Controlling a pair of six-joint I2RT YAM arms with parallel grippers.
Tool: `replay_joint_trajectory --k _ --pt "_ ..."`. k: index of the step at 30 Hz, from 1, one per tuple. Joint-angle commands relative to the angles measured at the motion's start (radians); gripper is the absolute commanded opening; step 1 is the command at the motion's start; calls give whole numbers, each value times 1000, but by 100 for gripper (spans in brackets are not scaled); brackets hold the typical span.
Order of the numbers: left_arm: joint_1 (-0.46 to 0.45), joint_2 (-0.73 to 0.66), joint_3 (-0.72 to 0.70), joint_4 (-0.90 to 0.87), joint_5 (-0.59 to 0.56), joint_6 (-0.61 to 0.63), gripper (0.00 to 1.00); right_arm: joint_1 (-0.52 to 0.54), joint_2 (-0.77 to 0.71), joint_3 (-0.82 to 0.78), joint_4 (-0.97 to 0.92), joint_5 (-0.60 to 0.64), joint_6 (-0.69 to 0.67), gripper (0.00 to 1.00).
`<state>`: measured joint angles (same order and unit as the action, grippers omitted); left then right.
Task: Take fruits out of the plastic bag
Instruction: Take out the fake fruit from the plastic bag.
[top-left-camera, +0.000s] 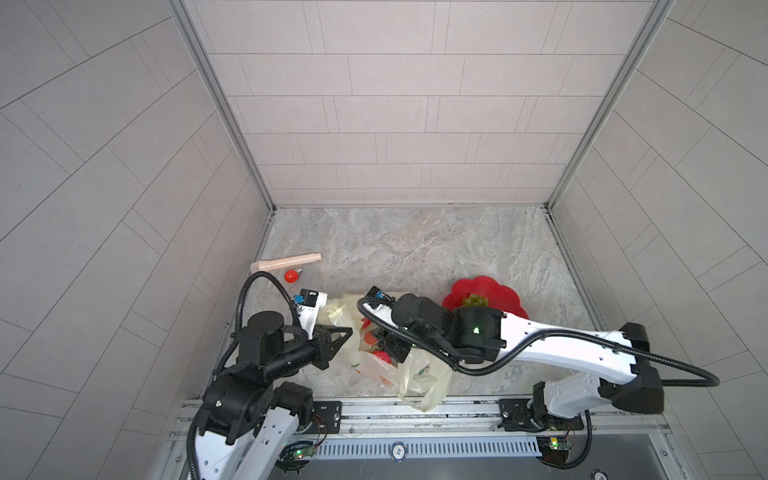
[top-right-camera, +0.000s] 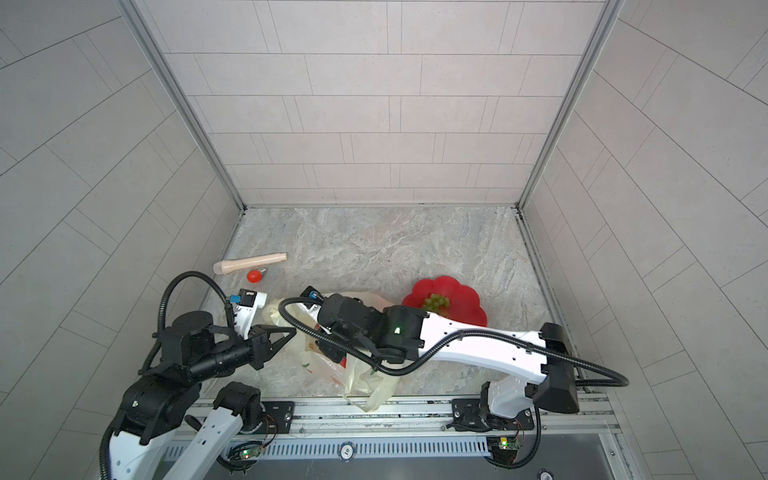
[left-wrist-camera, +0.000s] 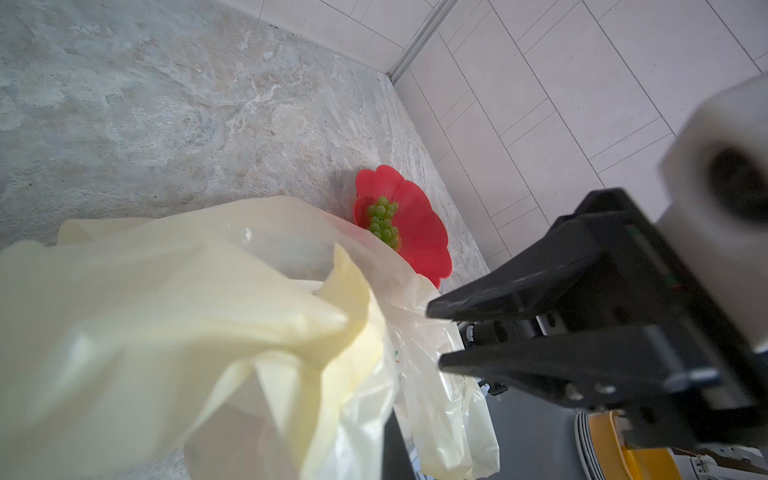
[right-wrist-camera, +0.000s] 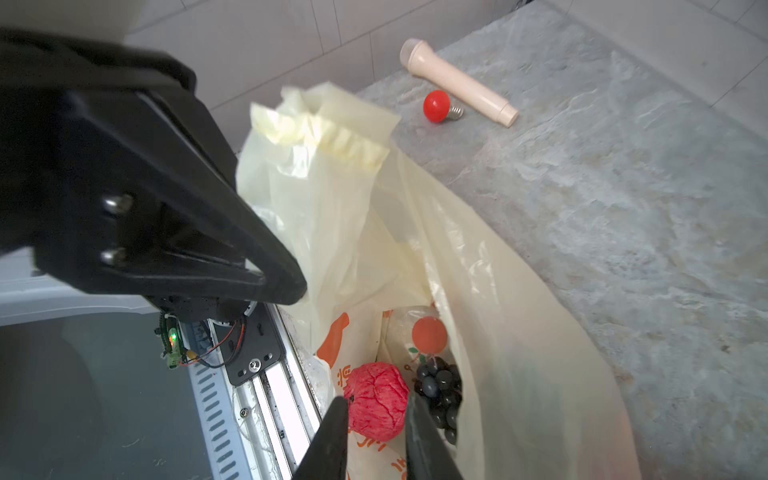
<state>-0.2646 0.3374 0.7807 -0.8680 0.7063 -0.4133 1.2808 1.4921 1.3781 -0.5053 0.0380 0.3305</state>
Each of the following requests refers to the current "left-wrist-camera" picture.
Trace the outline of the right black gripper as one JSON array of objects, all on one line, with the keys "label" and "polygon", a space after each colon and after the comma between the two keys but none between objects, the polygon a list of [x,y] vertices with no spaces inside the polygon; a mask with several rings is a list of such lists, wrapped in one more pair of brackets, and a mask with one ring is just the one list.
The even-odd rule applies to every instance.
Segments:
[{"label": "right black gripper", "polygon": [[754,352],[620,189],[576,210],[496,270],[428,303],[453,321],[519,320],[552,308],[568,334],[444,354],[445,373],[561,406],[623,412],[632,443],[767,442],[767,359]]}]

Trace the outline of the green grape bunch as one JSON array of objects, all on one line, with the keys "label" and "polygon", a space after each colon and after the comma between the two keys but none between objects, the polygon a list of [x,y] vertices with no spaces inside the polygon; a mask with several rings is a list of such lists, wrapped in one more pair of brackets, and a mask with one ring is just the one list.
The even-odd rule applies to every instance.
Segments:
[{"label": "green grape bunch", "polygon": [[395,251],[401,249],[401,236],[393,220],[399,211],[399,204],[380,196],[366,207],[367,229]]}]

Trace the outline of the cream plastic bag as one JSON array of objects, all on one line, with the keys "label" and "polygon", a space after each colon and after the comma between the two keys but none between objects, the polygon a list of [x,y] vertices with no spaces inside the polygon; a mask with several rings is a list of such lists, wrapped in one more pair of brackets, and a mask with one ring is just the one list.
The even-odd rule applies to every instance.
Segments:
[{"label": "cream plastic bag", "polygon": [[422,471],[500,468],[434,284],[299,199],[69,220],[1,253],[1,475],[84,479],[182,450],[193,479],[379,479],[405,420]]}]

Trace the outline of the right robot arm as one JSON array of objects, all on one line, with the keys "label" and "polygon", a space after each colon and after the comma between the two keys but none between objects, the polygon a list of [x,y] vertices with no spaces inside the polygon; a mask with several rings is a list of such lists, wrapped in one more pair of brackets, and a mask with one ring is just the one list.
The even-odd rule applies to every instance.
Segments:
[{"label": "right robot arm", "polygon": [[649,220],[590,192],[533,245],[431,301],[488,323],[445,373],[581,410],[621,411],[643,448],[767,442],[767,79],[693,113],[660,163]]}]

